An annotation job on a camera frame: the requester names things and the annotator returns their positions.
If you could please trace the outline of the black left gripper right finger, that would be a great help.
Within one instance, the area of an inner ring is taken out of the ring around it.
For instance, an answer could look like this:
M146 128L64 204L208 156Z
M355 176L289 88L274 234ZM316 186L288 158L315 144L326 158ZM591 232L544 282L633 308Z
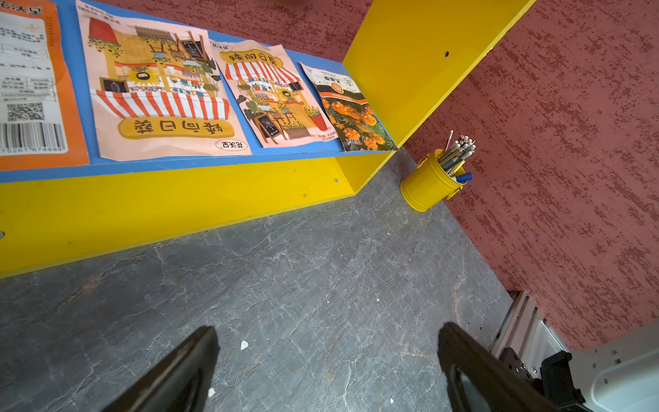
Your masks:
M458 324L439 330L438 357L454 411L556 411Z

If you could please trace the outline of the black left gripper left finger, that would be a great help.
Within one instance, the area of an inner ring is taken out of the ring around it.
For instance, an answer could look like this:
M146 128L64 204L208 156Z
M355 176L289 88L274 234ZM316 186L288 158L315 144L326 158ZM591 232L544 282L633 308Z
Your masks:
M216 329L201 326L104 410L202 411L219 353Z

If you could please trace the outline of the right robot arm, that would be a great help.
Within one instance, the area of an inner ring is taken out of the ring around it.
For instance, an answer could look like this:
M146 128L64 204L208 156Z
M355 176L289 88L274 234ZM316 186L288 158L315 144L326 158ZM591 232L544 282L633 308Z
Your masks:
M540 376L541 362L567 347L544 322L502 329L491 352L512 348L531 377ZM573 385L593 411L658 410L658 322L591 350L571 353Z

